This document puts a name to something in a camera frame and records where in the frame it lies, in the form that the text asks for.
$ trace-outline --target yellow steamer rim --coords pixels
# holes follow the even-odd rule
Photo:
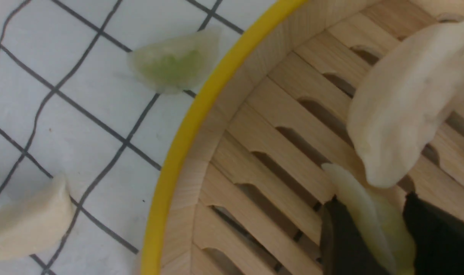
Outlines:
[[[200,126],[223,87],[256,46],[307,0],[278,0],[229,50],[190,106],[169,148],[154,191],[142,248],[142,275],[159,275],[164,230],[176,181]]]
[[[228,256],[243,274],[274,275],[276,264],[282,274],[322,274],[319,254],[294,236],[300,231],[318,246],[315,209],[335,193],[319,163],[337,163],[365,183],[342,129],[356,87],[407,36],[463,19],[464,0],[277,0],[221,60],[178,129],[154,192],[141,274],[221,274],[208,249]],[[464,221],[464,104],[426,149],[406,181],[389,190],[393,200],[404,202],[416,189]],[[276,212],[234,187],[242,184]],[[228,230],[213,207],[228,211],[275,263],[240,243],[244,236]],[[288,222],[288,232],[276,218]]]

